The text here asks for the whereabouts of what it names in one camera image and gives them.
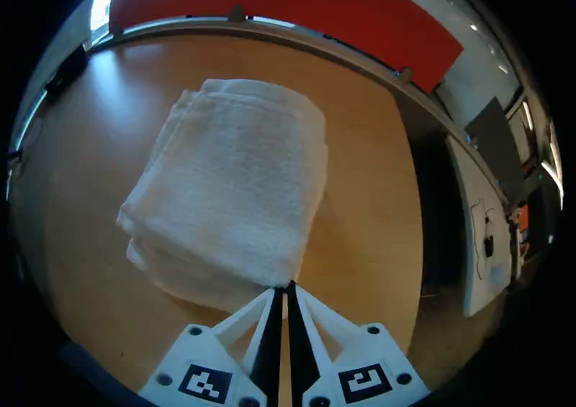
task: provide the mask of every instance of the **cable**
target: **cable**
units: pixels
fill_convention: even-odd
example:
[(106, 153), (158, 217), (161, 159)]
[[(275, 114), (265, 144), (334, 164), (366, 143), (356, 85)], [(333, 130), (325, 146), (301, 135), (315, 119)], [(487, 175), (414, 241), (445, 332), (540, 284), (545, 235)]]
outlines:
[(476, 246), (476, 226), (474, 225), (474, 211), (473, 209), (475, 207), (478, 206), (482, 206), (482, 210), (484, 211), (484, 240), (488, 239), (488, 224), (489, 223), (493, 223), (492, 220), (490, 219), (490, 217), (488, 216), (489, 211), (494, 210), (496, 211), (495, 208), (490, 207), (488, 210), (486, 210), (485, 206), (484, 206), (484, 199), (480, 198), (478, 200), (478, 203), (473, 204), (472, 206), (470, 206), (470, 215), (472, 216), (472, 235), (474, 236), (474, 252), (476, 253), (476, 274), (478, 275), (478, 279), (482, 280), (484, 279), (484, 275), (485, 275), (485, 271), (486, 271), (486, 259), (489, 259), (488, 256), (486, 256), (486, 250), (484, 250), (484, 255), (485, 255), (485, 260), (484, 260), (484, 270), (482, 270), (482, 274), (480, 274), (480, 255), (478, 254), (478, 247)]
[(480, 206), (481, 203), (484, 204), (484, 200), (482, 198), (478, 200), (478, 203), (470, 206), (470, 215), (472, 216), (472, 236), (474, 238), (474, 251), (476, 252), (476, 274), (480, 280), (484, 279), (484, 275), (480, 274), (480, 255), (478, 254), (478, 248), (476, 247), (476, 227), (474, 226), (474, 211), (472, 209), (474, 209), (476, 206)]

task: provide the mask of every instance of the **floor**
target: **floor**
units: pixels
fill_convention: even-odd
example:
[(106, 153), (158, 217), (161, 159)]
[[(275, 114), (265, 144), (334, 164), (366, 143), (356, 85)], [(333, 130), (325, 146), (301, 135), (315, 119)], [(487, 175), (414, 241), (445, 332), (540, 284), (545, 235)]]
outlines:
[(464, 301), (458, 287), (444, 287), (420, 299), (418, 318), (408, 359), (434, 390), (448, 382), (498, 328), (506, 293), (472, 317), (462, 313)]

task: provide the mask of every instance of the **folded towel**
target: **folded towel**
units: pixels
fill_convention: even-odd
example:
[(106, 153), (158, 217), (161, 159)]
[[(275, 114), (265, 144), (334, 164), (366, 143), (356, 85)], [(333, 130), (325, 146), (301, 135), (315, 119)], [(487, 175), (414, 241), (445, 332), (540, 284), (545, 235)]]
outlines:
[(296, 279), (326, 164), (324, 117), (306, 97), (206, 80), (173, 106), (120, 208), (128, 258), (171, 294), (238, 309)]

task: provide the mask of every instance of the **ceiling light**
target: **ceiling light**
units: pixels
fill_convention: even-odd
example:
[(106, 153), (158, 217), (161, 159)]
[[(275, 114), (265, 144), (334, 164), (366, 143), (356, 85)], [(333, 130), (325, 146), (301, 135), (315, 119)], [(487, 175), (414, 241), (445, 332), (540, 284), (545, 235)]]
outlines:
[(530, 109), (528, 108), (528, 102), (522, 101), (522, 106), (524, 107), (526, 119), (528, 120), (528, 128), (530, 128), (530, 131), (534, 131), (534, 124), (532, 123), (532, 115), (530, 114)]
[(558, 179), (556, 172), (554, 171), (554, 169), (552, 168), (552, 166), (550, 164), (548, 164), (546, 161), (542, 161), (542, 166), (544, 167), (544, 170), (546, 170), (548, 172), (548, 174), (550, 175), (550, 177), (552, 178), (552, 180), (554, 181), (554, 183), (558, 187), (558, 193), (560, 194), (560, 210), (562, 210), (562, 206), (563, 206), (563, 202), (564, 202), (564, 188), (562, 187), (562, 183)]

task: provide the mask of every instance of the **black object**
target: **black object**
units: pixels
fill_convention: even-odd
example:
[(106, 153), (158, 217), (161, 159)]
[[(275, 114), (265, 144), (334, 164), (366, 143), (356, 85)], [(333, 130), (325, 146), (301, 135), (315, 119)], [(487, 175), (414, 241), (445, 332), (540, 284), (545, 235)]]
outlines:
[(302, 396), (316, 380), (320, 372), (312, 352), (298, 298), (296, 283), (286, 288), (288, 299), (288, 334), (290, 337), (290, 375), (292, 377), (292, 407), (302, 407)]
[(400, 385), (407, 385), (412, 381), (412, 376), (410, 374), (407, 374), (406, 372), (403, 372), (398, 377), (396, 377), (396, 381)]
[(258, 402), (258, 400), (254, 399), (250, 396), (245, 396), (238, 403), (238, 407), (259, 407), (259, 406), (260, 406), (260, 403)]
[(266, 395), (266, 405), (270, 407), (278, 406), (283, 296), (283, 288), (274, 289), (270, 314), (250, 374), (252, 382)]
[(54, 77), (46, 84), (50, 98), (60, 95), (72, 81), (76, 80), (88, 65), (88, 56), (84, 46), (79, 45), (58, 67)]
[[(374, 384), (376, 380), (373, 378), (374, 374), (379, 378), (379, 383), (377, 384)], [(392, 390), (392, 386), (379, 363), (356, 368), (355, 370), (339, 372), (338, 379), (340, 380), (340, 387), (346, 404), (367, 400)], [(365, 388), (359, 388), (359, 386), (366, 385), (367, 383), (370, 384)], [(356, 384), (354, 390), (352, 389), (352, 384)]]
[(330, 400), (324, 396), (317, 396), (310, 400), (310, 407), (328, 407)]
[(494, 254), (494, 236), (484, 238), (484, 252), (486, 257), (491, 257)]
[(466, 132), (475, 142), (506, 197), (511, 202), (516, 201), (522, 193), (524, 172), (508, 119), (497, 98), (492, 98), (486, 104), (466, 126)]
[[(194, 382), (192, 378), (198, 378), (199, 375), (207, 376), (206, 380), (195, 380)], [(188, 371), (186, 371), (186, 375), (180, 382), (178, 391), (195, 398), (210, 401), (211, 403), (224, 404), (228, 396), (231, 381), (232, 374), (229, 372), (191, 364)]]
[(156, 381), (159, 385), (162, 386), (169, 386), (173, 382), (172, 377), (170, 377), (168, 374), (158, 374)]

